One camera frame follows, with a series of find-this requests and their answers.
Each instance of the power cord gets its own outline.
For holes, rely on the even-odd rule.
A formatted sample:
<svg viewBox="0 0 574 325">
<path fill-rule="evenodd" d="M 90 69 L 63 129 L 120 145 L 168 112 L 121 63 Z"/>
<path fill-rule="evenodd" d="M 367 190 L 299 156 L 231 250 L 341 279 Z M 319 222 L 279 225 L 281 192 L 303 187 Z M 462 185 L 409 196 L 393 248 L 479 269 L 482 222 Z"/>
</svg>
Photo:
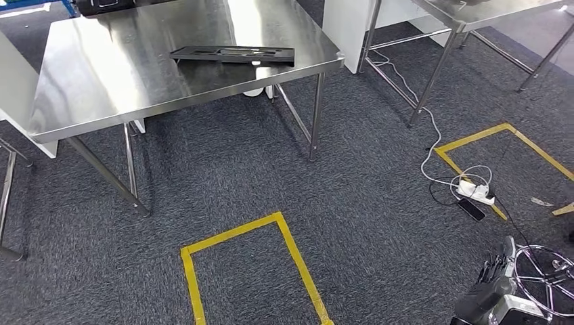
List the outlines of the power cord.
<svg viewBox="0 0 574 325">
<path fill-rule="evenodd" d="M 417 102 L 419 102 L 418 96 L 417 96 L 416 93 L 411 89 L 411 87 L 409 87 L 409 85 L 407 84 L 407 81 L 406 81 L 405 77 L 403 77 L 403 75 L 397 70 L 396 65 L 391 62 L 391 59 L 389 59 L 388 57 L 386 57 L 384 54 L 380 53 L 380 52 L 377 51 L 377 50 L 374 50 L 373 52 L 375 52 L 376 54 L 378 54 L 379 56 L 381 56 L 382 58 L 384 58 L 384 61 L 374 62 L 374 64 L 375 64 L 376 66 L 385 66 L 385 65 L 392 66 L 392 67 L 393 67 L 393 70 L 395 71 L 395 74 L 397 74 L 397 76 L 399 76 L 399 77 L 401 78 L 401 80 L 403 81 L 403 85 L 405 85 L 406 89 L 413 95 L 414 99 L 415 99 Z M 431 159 L 430 157 L 431 157 L 431 155 L 433 154 L 433 151 L 435 150 L 437 144 L 439 144 L 439 142 L 442 140 L 443 136 L 442 136 L 441 131 L 439 130 L 439 128 L 438 128 L 438 126 L 437 126 L 437 122 L 435 121 L 435 116 L 433 115 L 433 113 L 432 113 L 430 110 L 426 109 L 425 107 L 423 107 L 422 109 L 430 115 L 430 120 L 432 121 L 433 127 L 435 128 L 435 131 L 437 132 L 437 135 L 438 135 L 439 137 L 438 137 L 438 139 L 433 143 L 433 145 L 430 147 L 430 150 L 428 151 L 428 154 L 426 155 L 426 158 L 425 158 L 424 161 L 420 164 L 420 172 L 421 172 L 427 179 L 429 179 L 429 180 L 431 180 L 431 181 L 433 181 L 433 182 L 448 185 L 449 188 L 450 188 L 450 190 L 451 190 L 451 193 L 452 193 L 452 194 L 454 195 L 454 197 L 456 197 L 458 200 L 460 200 L 460 198 L 459 198 L 456 194 L 454 194 L 454 191 L 453 191 L 453 189 L 452 189 L 452 188 L 459 188 L 459 185 L 454 183 L 454 181 L 455 181 L 456 179 L 461 179 L 461 178 L 463 178 L 463 177 L 468 177 L 468 176 L 477 177 L 477 178 L 479 178 L 480 180 L 482 180 L 482 181 L 485 182 L 485 185 L 487 186 L 487 189 L 488 189 L 489 186 L 490 186 L 490 181 L 492 180 L 492 170 L 491 170 L 489 167 L 484 166 L 484 165 L 477 165 L 477 166 L 472 166 L 472 167 L 468 168 L 467 170 L 463 171 L 463 172 L 462 172 L 461 174 L 459 174 L 458 176 L 455 176 L 455 177 L 450 181 L 450 183 L 447 183 L 446 181 L 441 181 L 440 178 L 442 178 L 442 177 L 439 177 L 438 179 L 435 179 L 435 178 L 432 178 L 432 177 L 430 177 L 430 176 L 428 176 L 428 175 L 426 174 L 426 172 L 424 171 L 424 165 L 428 162 L 429 159 Z M 481 176 L 478 176 L 478 175 L 475 175 L 475 174 L 466 174 L 467 171 L 469 171 L 469 170 L 471 170 L 471 169 L 474 169 L 474 168 L 479 168 L 479 167 L 483 167 L 483 168 L 488 169 L 489 174 L 490 174 L 488 181 L 486 181 L 486 179 L 482 178 Z"/>
<path fill-rule="evenodd" d="M 521 237 L 524 239 L 524 241 L 526 242 L 526 246 L 528 246 L 530 248 L 530 242 L 528 241 L 528 238 L 526 238 L 526 236 L 524 235 L 524 233 L 522 233 L 522 231 L 520 230 L 520 228 L 518 228 L 518 226 L 515 224 L 514 219 L 512 218 L 512 216 L 510 215 L 510 213 L 508 212 L 508 209 L 506 209 L 506 207 L 504 206 L 504 203 L 502 203 L 502 201 L 500 200 L 500 198 L 498 196 L 496 196 L 496 199 L 498 201 L 498 203 L 500 203 L 500 206 L 504 209 L 504 212 L 506 212 L 506 216 L 508 216 L 512 226 L 518 231 L 518 233 L 521 235 Z M 532 253 L 532 257 L 534 258 L 534 260 L 536 261 L 536 263 L 538 264 L 538 267 L 540 268 L 541 271 L 542 270 L 542 264 L 540 263 L 540 261 L 538 261 L 538 258 L 536 257 L 536 254 L 534 253 L 533 250 L 530 249 L 530 252 Z"/>
</svg>

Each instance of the white power strip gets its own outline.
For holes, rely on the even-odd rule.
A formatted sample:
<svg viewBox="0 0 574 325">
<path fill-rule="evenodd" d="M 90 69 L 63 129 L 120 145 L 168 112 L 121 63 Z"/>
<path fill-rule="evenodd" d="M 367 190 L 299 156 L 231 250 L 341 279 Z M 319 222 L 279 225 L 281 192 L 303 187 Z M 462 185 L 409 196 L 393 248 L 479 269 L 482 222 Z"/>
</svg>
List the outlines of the white power strip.
<svg viewBox="0 0 574 325">
<path fill-rule="evenodd" d="M 494 204 L 494 198 L 486 197 L 486 195 L 488 194 L 488 186 L 479 185 L 477 187 L 473 183 L 461 179 L 460 182 L 458 183 L 458 188 L 456 189 L 456 192 L 460 195 L 466 196 L 467 198 L 471 198 L 473 200 L 477 200 L 486 205 Z"/>
</svg>

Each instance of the white object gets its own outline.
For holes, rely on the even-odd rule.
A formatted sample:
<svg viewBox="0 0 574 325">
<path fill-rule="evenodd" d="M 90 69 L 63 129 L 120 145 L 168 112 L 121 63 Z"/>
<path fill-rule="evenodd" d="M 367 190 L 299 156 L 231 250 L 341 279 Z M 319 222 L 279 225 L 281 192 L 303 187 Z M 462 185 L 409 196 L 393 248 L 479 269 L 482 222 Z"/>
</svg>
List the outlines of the white object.
<svg viewBox="0 0 574 325">
<path fill-rule="evenodd" d="M 263 93 L 263 88 L 246 91 L 243 94 L 247 97 L 257 97 Z"/>
<path fill-rule="evenodd" d="M 345 66 L 357 73 L 365 32 L 369 29 L 375 0 L 325 0 L 323 31 L 345 54 Z M 382 0 L 376 27 L 409 21 L 423 33 L 445 26 L 408 0 Z M 449 34 L 433 40 L 444 46 Z"/>
<path fill-rule="evenodd" d="M 139 130 L 140 133 L 146 132 L 146 124 L 144 123 L 143 118 L 141 118 L 139 120 L 135 120 L 135 121 L 133 121 L 133 123 L 135 124 L 135 126 L 137 127 L 137 129 Z"/>
<path fill-rule="evenodd" d="M 2 32 L 0 49 L 0 119 L 7 120 L 48 157 L 55 158 L 58 142 L 38 144 L 26 132 L 38 74 Z"/>
<path fill-rule="evenodd" d="M 466 196 L 467 198 L 482 202 L 486 205 L 494 204 L 494 198 L 486 198 L 486 195 L 488 194 L 488 186 L 486 185 L 476 186 L 469 181 L 461 179 L 458 183 L 458 188 L 456 188 L 456 192 L 462 196 Z"/>
</svg>

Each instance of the carpet floor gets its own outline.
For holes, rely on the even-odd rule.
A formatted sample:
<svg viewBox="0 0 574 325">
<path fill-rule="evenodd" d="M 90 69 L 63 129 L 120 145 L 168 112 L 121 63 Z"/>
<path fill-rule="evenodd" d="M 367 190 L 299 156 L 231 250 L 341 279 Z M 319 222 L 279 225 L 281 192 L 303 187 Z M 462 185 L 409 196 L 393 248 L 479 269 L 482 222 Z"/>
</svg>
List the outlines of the carpet floor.
<svg viewBox="0 0 574 325">
<path fill-rule="evenodd" d="M 322 2 L 300 2 L 320 24 Z M 2 18 L 0 30 L 39 70 L 49 23 L 61 19 L 66 12 L 54 3 L 50 12 Z M 415 33 L 398 24 L 378 30 L 376 40 Z M 528 64 L 540 60 L 492 29 L 483 33 Z M 418 92 L 440 53 L 428 39 L 385 51 Z M 508 122 L 572 170 L 574 77 L 554 67 L 533 89 L 516 93 L 525 78 L 470 38 L 448 59 L 428 104 L 441 143 Z M 304 121 L 311 120 L 314 83 L 284 85 Z M 28 259 L 0 263 L 0 322 L 193 324 L 179 249 L 281 211 L 335 324 L 448 324 L 454 303 L 502 238 L 524 240 L 487 207 L 476 222 L 433 200 L 420 173 L 436 140 L 430 118 L 408 129 L 410 108 L 374 71 L 331 73 L 324 96 L 314 163 L 286 105 L 264 96 L 237 95 L 146 119 L 148 132 L 135 136 L 134 146 L 149 217 L 67 143 L 51 160 L 0 123 L 0 137 L 35 162 L 16 168 L 4 244 Z M 121 127 L 81 139 L 127 182 Z M 574 256 L 567 239 L 573 216 L 550 213 L 572 202 L 568 177 L 507 131 L 450 154 L 462 168 L 493 169 L 496 194 L 530 243 Z M 426 171 L 455 175 L 436 155 Z M 439 200 L 453 199 L 444 186 L 433 191 Z M 277 226 L 193 258 L 207 324 L 319 324 Z"/>
</svg>

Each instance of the smartphone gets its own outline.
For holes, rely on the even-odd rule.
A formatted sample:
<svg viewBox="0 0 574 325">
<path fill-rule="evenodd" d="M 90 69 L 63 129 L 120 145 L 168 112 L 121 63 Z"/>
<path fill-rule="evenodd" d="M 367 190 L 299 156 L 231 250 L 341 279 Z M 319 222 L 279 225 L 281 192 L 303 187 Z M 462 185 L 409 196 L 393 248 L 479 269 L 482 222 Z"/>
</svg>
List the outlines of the smartphone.
<svg viewBox="0 0 574 325">
<path fill-rule="evenodd" d="M 482 212 L 479 208 L 477 208 L 476 205 L 474 205 L 474 203 L 466 198 L 461 198 L 458 201 L 458 206 L 476 221 L 480 221 L 486 217 L 484 212 Z"/>
</svg>

